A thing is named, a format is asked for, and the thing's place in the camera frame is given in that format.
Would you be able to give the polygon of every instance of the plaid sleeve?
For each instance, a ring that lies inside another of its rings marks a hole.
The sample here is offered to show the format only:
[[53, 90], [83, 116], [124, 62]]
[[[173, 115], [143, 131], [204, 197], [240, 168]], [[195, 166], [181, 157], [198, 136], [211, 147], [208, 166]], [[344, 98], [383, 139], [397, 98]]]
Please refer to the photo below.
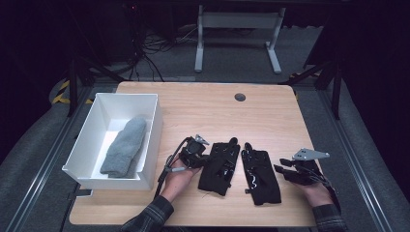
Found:
[[313, 214], [319, 232], [348, 231], [343, 217], [341, 217], [337, 207], [333, 204], [314, 207]]
[[171, 203], [159, 195], [138, 216], [127, 221], [120, 231], [161, 231], [172, 213], [174, 213], [174, 208]]

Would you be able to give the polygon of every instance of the black fabric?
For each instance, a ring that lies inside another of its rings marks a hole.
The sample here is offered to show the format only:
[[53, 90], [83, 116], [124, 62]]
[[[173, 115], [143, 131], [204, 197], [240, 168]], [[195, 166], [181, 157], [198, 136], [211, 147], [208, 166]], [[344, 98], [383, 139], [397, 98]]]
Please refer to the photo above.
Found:
[[230, 181], [241, 149], [237, 143], [236, 138], [232, 138], [229, 143], [214, 143], [210, 159], [205, 164], [199, 179], [199, 189], [226, 195], [228, 188], [231, 187]]
[[249, 186], [246, 193], [252, 195], [255, 205], [280, 203], [280, 189], [269, 154], [266, 151], [251, 149], [248, 143], [245, 146], [246, 150], [242, 151], [242, 162]]

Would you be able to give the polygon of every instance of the wooden table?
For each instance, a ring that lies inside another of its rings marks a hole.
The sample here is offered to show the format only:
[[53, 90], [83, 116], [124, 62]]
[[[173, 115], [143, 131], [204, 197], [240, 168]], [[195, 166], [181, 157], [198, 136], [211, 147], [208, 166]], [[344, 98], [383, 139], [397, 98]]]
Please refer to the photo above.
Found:
[[[301, 148], [312, 148], [308, 131], [293, 90], [288, 86], [222, 83], [123, 82], [117, 93], [158, 94], [163, 115], [157, 164], [160, 175], [166, 158], [187, 136], [200, 134], [211, 143], [237, 137], [255, 150], [269, 153], [272, 164], [291, 157]], [[236, 101], [242, 93], [244, 101]], [[314, 226], [311, 208], [302, 193], [276, 173], [281, 204], [254, 206], [241, 157], [232, 187], [225, 196], [197, 188], [200, 173], [177, 198], [167, 225], [186, 226]], [[151, 191], [94, 190], [77, 197], [70, 221], [73, 224], [122, 224], [138, 215], [153, 199]]]

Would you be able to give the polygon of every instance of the human hand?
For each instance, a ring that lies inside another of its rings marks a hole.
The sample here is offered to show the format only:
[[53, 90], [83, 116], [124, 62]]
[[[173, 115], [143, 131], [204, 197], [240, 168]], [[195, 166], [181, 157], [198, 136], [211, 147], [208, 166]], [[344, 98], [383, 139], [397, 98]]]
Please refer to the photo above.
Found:
[[331, 194], [322, 183], [314, 183], [309, 186], [302, 186], [295, 183], [293, 183], [293, 185], [304, 193], [311, 207], [334, 204]]
[[[172, 167], [186, 166], [180, 159], [176, 159], [172, 164]], [[166, 175], [165, 187], [160, 195], [166, 198], [169, 202], [174, 201], [174, 199], [187, 188], [190, 184], [190, 180], [199, 170], [200, 168], [187, 168], [184, 171], [169, 172], [168, 175]]]

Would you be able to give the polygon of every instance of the wrist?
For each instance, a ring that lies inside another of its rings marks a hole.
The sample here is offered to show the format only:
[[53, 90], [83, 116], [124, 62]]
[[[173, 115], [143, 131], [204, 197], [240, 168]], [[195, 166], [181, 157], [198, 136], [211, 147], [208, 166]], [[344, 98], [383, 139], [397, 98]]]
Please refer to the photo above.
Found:
[[304, 194], [311, 207], [334, 204], [329, 191], [322, 184], [305, 188]]
[[172, 203], [175, 198], [177, 198], [178, 193], [176, 191], [169, 190], [168, 188], [165, 188], [160, 195], [168, 200], [170, 203]]

